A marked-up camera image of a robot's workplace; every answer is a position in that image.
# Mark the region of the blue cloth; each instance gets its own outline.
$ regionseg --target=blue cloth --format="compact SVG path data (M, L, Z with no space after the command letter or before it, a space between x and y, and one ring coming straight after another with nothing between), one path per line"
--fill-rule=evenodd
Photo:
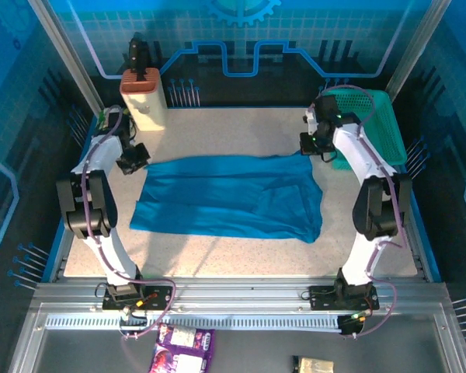
M200 156L147 166L132 229L314 242L322 192L309 157Z

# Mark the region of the glass panel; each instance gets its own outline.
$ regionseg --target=glass panel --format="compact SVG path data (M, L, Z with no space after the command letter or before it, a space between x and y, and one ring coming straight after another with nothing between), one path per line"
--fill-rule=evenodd
M60 221L55 180L78 160L91 117L27 2L0 2L0 371Z
M203 106L305 105L318 90L344 82L384 89L429 6L428 0L50 3L106 105L121 102L120 75L137 33L150 46L170 106L198 106L183 96L188 88L199 89Z
M421 139L417 149L426 146L409 157L420 171L413 172L414 191L440 274L459 289L454 299L465 298L466 0L450 4L395 101L395 112L405 144Z

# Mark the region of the speckled tabletop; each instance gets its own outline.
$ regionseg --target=speckled tabletop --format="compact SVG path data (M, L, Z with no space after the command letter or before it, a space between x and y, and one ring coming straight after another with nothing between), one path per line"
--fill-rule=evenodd
M170 110L167 127L138 132L152 162L191 155L290 155L299 149L306 131L303 109L182 109ZM119 211L117 231L131 259L144 275L213 276L326 276L336 274L352 248L356 231L352 208L359 183L350 171L336 171L312 159L313 176L323 191L322 233L316 242L296 239L234 239L171 235L129 229L146 177L144 170L124 176L113 167L109 183ZM416 274L410 250L391 247L381 256L375 274ZM103 276L90 248L75 239L64 275Z

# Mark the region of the gear logo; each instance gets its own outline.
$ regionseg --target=gear logo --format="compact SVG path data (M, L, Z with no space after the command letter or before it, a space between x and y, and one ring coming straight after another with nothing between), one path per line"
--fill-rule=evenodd
M281 5L281 0L207 0L209 14L219 21L226 21L228 26L236 23L238 27L245 24L254 25L254 21L264 21L265 15L273 14L273 7Z

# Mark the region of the vent grille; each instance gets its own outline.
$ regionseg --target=vent grille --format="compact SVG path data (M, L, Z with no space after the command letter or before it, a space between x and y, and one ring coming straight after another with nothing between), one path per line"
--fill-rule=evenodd
M163 322L201 329L222 330L312 330L339 332L336 316L332 315L236 315L236 316L166 316ZM45 327L48 329L97 329L119 328L118 315L49 315Z

